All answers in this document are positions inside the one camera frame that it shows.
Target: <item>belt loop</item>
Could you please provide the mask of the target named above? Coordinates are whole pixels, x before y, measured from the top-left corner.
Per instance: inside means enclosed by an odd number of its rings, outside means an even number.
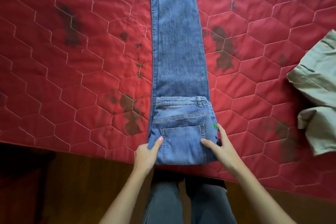
[[[202,101],[201,101],[200,96],[197,96],[197,103],[198,103],[198,107],[202,107]]]

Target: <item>red quilted mattress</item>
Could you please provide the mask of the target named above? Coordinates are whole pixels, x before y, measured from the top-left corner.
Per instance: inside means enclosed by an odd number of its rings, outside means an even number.
[[[336,199],[286,80],[336,28],[336,0],[197,0],[218,122],[266,187]],[[151,103],[149,0],[0,0],[0,141],[133,162]],[[169,166],[233,180],[218,162]]]

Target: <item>forearm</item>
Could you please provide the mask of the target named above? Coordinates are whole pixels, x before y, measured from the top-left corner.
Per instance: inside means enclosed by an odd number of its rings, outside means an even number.
[[[133,169],[123,189],[115,198],[99,224],[128,224],[146,174]]]
[[[236,173],[235,177],[255,209],[261,223],[295,223],[245,165]]]

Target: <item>blue jeans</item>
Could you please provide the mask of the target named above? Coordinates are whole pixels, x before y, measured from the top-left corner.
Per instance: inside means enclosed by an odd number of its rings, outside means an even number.
[[[151,0],[153,87],[148,148],[164,140],[157,165],[215,161],[201,138],[217,142],[196,0]]]
[[[226,189],[203,184],[188,191],[191,200],[191,224],[234,224]],[[142,224],[183,224],[179,188],[175,182],[158,183],[150,188]]]

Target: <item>gray pants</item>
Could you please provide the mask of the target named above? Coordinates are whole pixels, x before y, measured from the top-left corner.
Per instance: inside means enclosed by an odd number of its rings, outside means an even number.
[[[194,191],[187,188],[187,195],[191,200],[191,224],[237,223],[225,188],[202,184]],[[175,182],[152,185],[142,224],[183,224],[179,188]]]

